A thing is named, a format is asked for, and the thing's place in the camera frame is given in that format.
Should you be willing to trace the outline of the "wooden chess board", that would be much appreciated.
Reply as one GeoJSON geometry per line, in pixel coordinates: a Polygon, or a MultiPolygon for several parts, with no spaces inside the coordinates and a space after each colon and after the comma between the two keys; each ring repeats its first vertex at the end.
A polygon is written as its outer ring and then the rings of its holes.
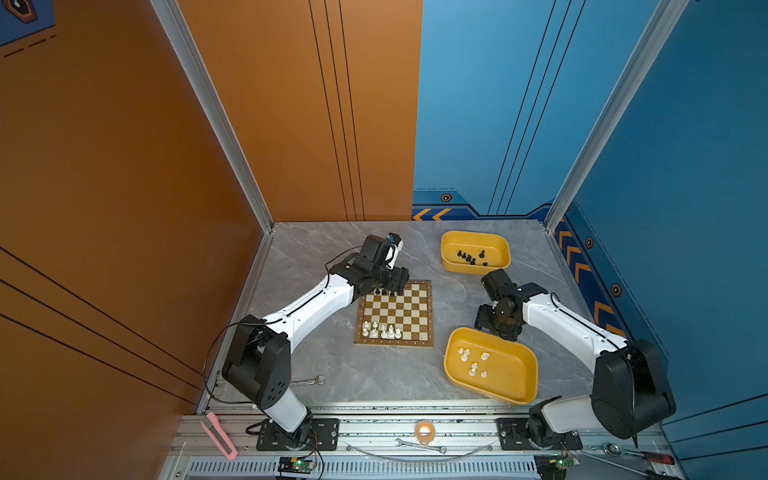
{"type": "Polygon", "coordinates": [[[434,346],[432,284],[409,280],[401,295],[376,290],[359,300],[354,343],[431,348],[434,346]]]}

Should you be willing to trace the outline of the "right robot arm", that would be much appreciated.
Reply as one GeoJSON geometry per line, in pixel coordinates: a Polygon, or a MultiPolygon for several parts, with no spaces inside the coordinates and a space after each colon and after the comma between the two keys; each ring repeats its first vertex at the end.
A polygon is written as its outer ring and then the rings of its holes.
{"type": "Polygon", "coordinates": [[[565,307],[556,294],[536,283],[518,285],[505,270],[481,278],[492,303],[478,308],[475,327],[515,341],[530,326],[548,335],[593,374],[588,395],[553,397],[529,409],[529,440],[546,449],[559,435],[601,428],[619,439],[635,440],[646,428],[677,411],[660,349],[628,340],[565,307]]]}

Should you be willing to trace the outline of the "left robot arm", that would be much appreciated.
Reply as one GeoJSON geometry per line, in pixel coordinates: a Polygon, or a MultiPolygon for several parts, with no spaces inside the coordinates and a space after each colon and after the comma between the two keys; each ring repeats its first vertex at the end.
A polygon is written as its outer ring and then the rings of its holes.
{"type": "Polygon", "coordinates": [[[314,288],[282,309],[238,322],[221,368],[224,380],[261,410],[292,448],[312,433],[312,412],[291,390],[291,356],[330,316],[375,290],[401,294],[409,271],[396,260],[402,238],[369,235],[325,264],[314,288]]]}

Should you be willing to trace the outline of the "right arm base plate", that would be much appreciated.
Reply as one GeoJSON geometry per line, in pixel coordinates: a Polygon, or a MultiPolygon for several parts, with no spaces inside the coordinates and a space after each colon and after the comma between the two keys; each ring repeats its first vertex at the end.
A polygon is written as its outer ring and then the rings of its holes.
{"type": "Polygon", "coordinates": [[[509,417],[496,420],[497,433],[504,451],[511,450],[581,450],[578,432],[555,433],[536,418],[509,417]]]}

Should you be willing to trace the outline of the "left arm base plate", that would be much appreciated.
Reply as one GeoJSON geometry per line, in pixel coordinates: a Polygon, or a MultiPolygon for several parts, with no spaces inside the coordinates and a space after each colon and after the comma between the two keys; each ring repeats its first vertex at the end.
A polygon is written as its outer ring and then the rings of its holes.
{"type": "Polygon", "coordinates": [[[304,422],[293,433],[287,432],[272,420],[260,428],[256,449],[258,451],[309,451],[317,448],[321,452],[335,451],[339,440],[340,420],[338,418],[313,418],[304,422]]]}

